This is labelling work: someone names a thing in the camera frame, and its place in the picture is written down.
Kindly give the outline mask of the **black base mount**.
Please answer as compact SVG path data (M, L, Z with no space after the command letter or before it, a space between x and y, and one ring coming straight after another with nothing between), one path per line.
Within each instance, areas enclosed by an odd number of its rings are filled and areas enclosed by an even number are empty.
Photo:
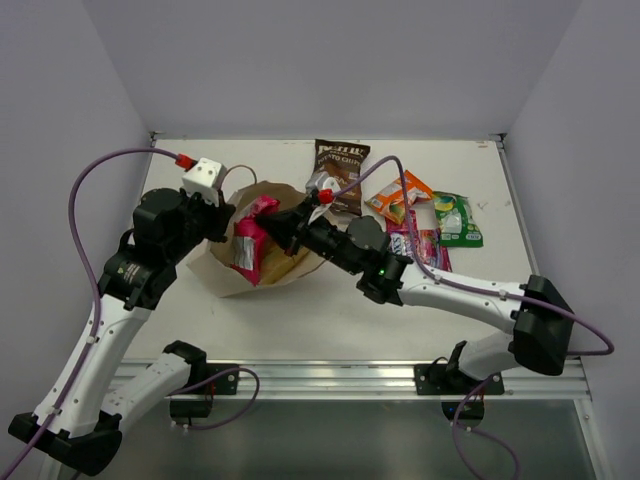
M238 364L208 363L195 366L184 388L183 394L193 399L178 399L172 396L169 402L169 415L177 424L192 426L194 421L205 420L213 410L218 398L237 393Z
M453 421L459 403L480 382L469 380L458 373L447 372L448 359L437 357L427 363L413 366L413 380L418 396L430 397L459 397L459 400L442 400L441 409L449 421ZM485 416L485 400L488 396L500 396L505 393L504 383L500 374L495 375L487 386L470 396L459 414L458 423L464 428L478 427Z

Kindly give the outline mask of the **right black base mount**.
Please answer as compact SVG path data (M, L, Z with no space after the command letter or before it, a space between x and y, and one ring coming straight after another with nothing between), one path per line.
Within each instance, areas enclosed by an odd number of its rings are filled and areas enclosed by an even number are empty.
M430 397L459 397L459 400L442 400L441 409L449 421L453 421L459 403L480 382L469 380L458 373L447 372L448 359L437 357L427 363L413 366L413 380L418 396ZM478 427L485 416L485 400L488 396L500 396L505 393L504 383L500 374L495 375L487 386L470 396L459 414L458 423L464 428Z

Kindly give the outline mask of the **red R snack packet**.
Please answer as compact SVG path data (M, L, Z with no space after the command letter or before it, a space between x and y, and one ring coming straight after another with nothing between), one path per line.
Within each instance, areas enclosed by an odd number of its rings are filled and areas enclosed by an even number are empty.
M279 200L260 195L240 211L239 217L233 224L230 267L239 272L253 286L257 286L260 282L260 264L269 239L266 231L257 224L256 217L261 214L276 213L279 206Z

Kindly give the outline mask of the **orange snack packet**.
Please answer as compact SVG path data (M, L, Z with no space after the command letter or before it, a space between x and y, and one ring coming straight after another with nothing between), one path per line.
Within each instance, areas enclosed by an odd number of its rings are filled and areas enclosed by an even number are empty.
M415 204L430 201L433 190L409 170L365 201L376 213L397 225L404 222L407 211Z

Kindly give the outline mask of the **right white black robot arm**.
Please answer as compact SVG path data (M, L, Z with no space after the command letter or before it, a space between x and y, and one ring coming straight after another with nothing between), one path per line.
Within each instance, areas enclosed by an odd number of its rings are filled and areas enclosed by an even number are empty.
M495 333L461 341L452 351L445 379L468 392L485 378L524 367L547 376L562 374L572 333L568 304L553 283L532 275L524 284L491 282L427 267L390 249L391 239L370 216L339 229L316 215L309 202L260 214L258 226L288 255L306 248L358 276L357 288L377 304L429 307L480 321Z

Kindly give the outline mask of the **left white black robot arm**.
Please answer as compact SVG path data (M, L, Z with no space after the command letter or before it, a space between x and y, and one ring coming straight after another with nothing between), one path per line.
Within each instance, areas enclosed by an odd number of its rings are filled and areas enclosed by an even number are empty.
M8 432L87 476L115 457L125 432L165 396L201 390L206 354L182 341L125 386L109 386L129 345L177 278L178 264L205 240L223 242L235 211L220 191L155 189L133 212L133 227L94 287L91 316L62 373L32 412Z

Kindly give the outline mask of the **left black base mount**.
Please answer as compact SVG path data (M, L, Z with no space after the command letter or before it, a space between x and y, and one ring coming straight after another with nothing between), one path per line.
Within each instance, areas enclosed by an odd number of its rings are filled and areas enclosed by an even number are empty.
M169 402L169 415L177 424L192 426L194 421L205 420L213 410L218 398L237 393L238 364L208 363L195 366L184 388L183 394L193 399L178 399L172 396Z

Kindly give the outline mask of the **purple Fox's candy bag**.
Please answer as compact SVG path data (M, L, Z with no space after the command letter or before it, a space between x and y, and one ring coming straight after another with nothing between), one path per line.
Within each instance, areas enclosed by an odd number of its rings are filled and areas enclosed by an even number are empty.
M410 210L411 222L416 230L416 239L412 242L409 229L403 222L397 225L389 220L385 220L386 232L390 235L389 250L398 255L415 259L410 243L415 245L419 260L425 265L448 272L452 271L452 264L448 249L441 244L440 229L420 229L416 212Z

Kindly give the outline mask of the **green snack packet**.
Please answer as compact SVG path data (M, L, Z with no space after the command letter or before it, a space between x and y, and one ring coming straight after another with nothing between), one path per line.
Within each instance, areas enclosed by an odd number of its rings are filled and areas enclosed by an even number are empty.
M465 196L434 191L433 204L441 244L447 248L481 248L484 238Z

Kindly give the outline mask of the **dark brown snack bag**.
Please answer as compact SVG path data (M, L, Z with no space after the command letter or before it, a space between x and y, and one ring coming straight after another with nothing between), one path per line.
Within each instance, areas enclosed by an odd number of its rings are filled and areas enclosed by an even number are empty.
M361 175L364 161L371 151L369 145L342 141L315 140L314 172L326 171L340 188L355 182ZM334 213L362 214L362 190L358 185L340 195L333 203Z

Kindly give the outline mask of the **yellow chips bag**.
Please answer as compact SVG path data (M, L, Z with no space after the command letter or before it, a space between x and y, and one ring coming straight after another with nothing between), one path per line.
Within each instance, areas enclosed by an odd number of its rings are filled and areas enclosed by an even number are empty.
M260 263L260 286L272 285L280 281L288 272L296 267L309 253L301 248L295 255L287 255L275 243L271 244Z

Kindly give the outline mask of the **aluminium mounting rail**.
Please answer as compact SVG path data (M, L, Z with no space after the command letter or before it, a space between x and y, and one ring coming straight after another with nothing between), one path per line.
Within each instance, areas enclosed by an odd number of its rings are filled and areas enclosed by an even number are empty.
M460 395L420 395L408 361L237 360L260 379L260 400L276 401L405 401L460 400ZM523 368L501 375L504 393L498 400L585 400L591 397L582 364L569 361L558 377Z

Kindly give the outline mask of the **brown paper bag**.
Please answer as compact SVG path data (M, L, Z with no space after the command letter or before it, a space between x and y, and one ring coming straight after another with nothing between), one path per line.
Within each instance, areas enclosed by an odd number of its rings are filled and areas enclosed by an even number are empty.
M239 217L240 211L260 195L267 195L279 200L280 206L277 212L294 207L305 198L302 192L288 184L259 180L255 180L252 184L237 190L230 196L229 203L236 207L236 212L227 228L227 241L224 243L208 242L188 263L189 269L198 280L217 297L231 297L251 290L284 286L309 275L323 264L323 260L318 255L309 251L308 255L280 281L266 286L259 284L253 286L239 272L230 267L234 221ZM273 243L269 237L265 253Z

